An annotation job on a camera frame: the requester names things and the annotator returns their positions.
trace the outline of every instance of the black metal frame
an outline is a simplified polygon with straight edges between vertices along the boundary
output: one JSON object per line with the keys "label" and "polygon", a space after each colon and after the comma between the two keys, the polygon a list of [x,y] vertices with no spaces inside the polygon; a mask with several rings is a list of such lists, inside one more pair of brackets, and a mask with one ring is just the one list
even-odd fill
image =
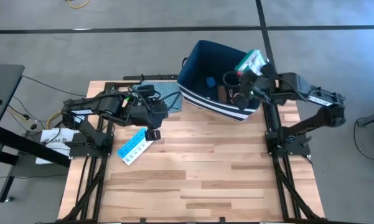
{"label": "black metal frame", "polygon": [[[267,26],[264,18],[263,6],[261,4],[261,0],[255,0],[256,6],[259,15],[260,26],[200,26],[200,27],[131,27],[131,28],[107,28],[107,29],[85,29],[85,30],[74,30],[74,29],[43,29],[43,30],[0,30],[0,34],[88,34],[88,33],[128,33],[128,32],[186,32],[186,31],[244,31],[244,30],[260,30],[263,35],[264,46],[266,50],[266,55],[269,58],[270,62],[274,64],[274,57],[271,50],[271,45],[269,41],[269,30],[373,30],[374,25],[359,25],[359,26]],[[128,80],[134,80],[139,76],[130,77]],[[174,77],[160,77],[161,80],[164,79],[174,79]],[[116,88],[117,83],[106,83],[105,88]],[[268,133],[274,130],[277,130],[281,126],[281,121],[279,118],[279,111],[278,108],[274,105],[267,105],[263,104],[264,109],[264,117],[266,120],[266,126]],[[103,120],[100,119],[98,122],[98,128],[102,128]],[[107,131],[111,131],[111,125],[108,125]],[[274,172],[276,174],[276,183],[279,192],[279,201],[281,205],[281,210],[283,213],[284,222],[288,223],[345,223],[345,222],[332,222],[327,221],[324,219],[301,219],[300,209],[304,213],[309,212],[309,208],[305,203],[301,200],[298,193],[294,190],[294,182],[293,176],[291,172],[291,166],[288,156],[282,158],[285,168],[285,173],[283,173],[279,158],[275,155],[273,156],[273,164],[274,164]],[[82,212],[82,220],[75,220],[76,217],[73,217],[69,221],[63,220],[63,223],[96,223],[98,219],[99,209],[100,209],[100,200],[102,196],[102,189],[103,189],[103,175],[102,173],[105,172],[106,167],[106,160],[107,158],[103,157],[101,160],[101,166],[98,173],[101,175],[96,175],[93,178],[93,174],[95,171],[96,165],[96,157],[92,157],[90,162],[90,171],[88,174],[88,185],[86,188],[86,192],[81,197],[83,199],[83,203],[81,206],[81,210],[85,211]],[[292,204],[294,209],[294,216],[295,218],[289,218],[288,214],[288,207],[286,205],[285,199],[285,192],[283,188],[283,184],[285,184],[286,188],[292,195]],[[96,192],[96,199],[93,211],[93,218],[92,219],[85,219],[86,210],[88,207],[88,197],[90,196],[89,193],[92,192],[94,187],[97,186]],[[317,218],[312,215],[309,215],[309,218]],[[144,218],[141,219],[140,223],[145,224],[146,220]],[[225,223],[224,218],[220,218],[219,222],[205,222],[205,223]],[[259,222],[227,222],[227,223],[259,223]]]}

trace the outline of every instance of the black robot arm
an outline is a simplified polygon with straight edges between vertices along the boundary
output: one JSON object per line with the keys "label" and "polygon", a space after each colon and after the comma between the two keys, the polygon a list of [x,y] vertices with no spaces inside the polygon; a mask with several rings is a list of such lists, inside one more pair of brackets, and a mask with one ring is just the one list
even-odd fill
{"label": "black robot arm", "polygon": [[88,115],[98,115],[119,126],[146,126],[146,139],[155,141],[161,138],[159,130],[162,120],[167,118],[167,106],[154,95],[153,85],[140,86],[129,91],[107,90],[93,98],[67,100],[62,108],[65,127],[79,130],[84,138],[73,138],[65,144],[71,147],[84,147],[102,151],[111,147],[111,133],[97,131],[88,122]]}
{"label": "black robot arm", "polygon": [[261,73],[262,75],[257,75],[248,70],[241,75],[240,96],[239,99],[234,100],[237,105],[241,101],[258,98],[274,105],[284,105],[287,100],[301,100],[321,106],[314,116],[293,126],[281,127],[272,133],[274,147],[286,149],[288,144],[292,144],[298,136],[308,131],[323,126],[337,127],[344,124],[345,98],[342,95],[313,86],[296,73],[278,74],[270,63],[263,66]]}

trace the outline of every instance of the table leg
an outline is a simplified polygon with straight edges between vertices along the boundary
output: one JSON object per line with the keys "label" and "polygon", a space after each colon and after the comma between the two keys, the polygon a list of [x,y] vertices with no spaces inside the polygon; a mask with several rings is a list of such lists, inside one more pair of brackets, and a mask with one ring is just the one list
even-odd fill
{"label": "table leg", "polygon": [[2,127],[0,127],[0,143],[64,167],[69,168],[70,166],[70,160],[67,156]]}

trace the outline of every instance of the patterned cloth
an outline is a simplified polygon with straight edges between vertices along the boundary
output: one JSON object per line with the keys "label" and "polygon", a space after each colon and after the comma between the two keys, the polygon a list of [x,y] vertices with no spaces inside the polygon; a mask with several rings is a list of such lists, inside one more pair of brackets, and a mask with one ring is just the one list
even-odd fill
{"label": "patterned cloth", "polygon": [[[176,82],[146,82],[143,81],[141,85],[154,85],[155,90],[161,93],[161,98],[175,92],[180,92],[180,88]],[[176,99],[176,102],[174,106],[169,110],[169,113],[175,113],[181,111],[181,104],[182,104],[182,95],[172,95],[164,100],[167,107],[170,107],[170,105],[173,103],[174,99],[178,96],[178,99]]]}

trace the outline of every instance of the floor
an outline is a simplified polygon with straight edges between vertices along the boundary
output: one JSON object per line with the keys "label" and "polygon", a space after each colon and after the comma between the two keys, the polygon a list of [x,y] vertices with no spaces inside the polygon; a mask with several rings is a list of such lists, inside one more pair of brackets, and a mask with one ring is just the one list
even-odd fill
{"label": "floor", "polygon": [[[72,1],[81,4],[82,0]],[[262,0],[267,26],[374,25],[374,0]],[[92,0],[72,9],[63,0],[0,0],[0,30],[259,26],[254,0]],[[353,142],[357,118],[374,113],[374,29],[270,30],[279,72],[296,72],[313,85],[346,97],[347,123],[310,133],[314,172],[325,215],[330,220],[374,223],[374,161]],[[94,34],[0,34],[0,63],[21,64],[24,75],[74,93],[90,80],[125,75],[178,73],[196,41],[212,40],[265,53],[260,30],[113,32]],[[16,92],[36,117],[47,119],[72,96],[23,79]],[[17,101],[11,105],[19,110]],[[299,102],[302,118],[318,106]],[[1,126],[21,134],[6,114]],[[357,130],[361,150],[374,157],[374,125]],[[0,164],[0,176],[8,167]],[[52,169],[50,174],[63,173]],[[57,217],[65,177],[15,180],[0,204],[0,223],[52,222]]]}

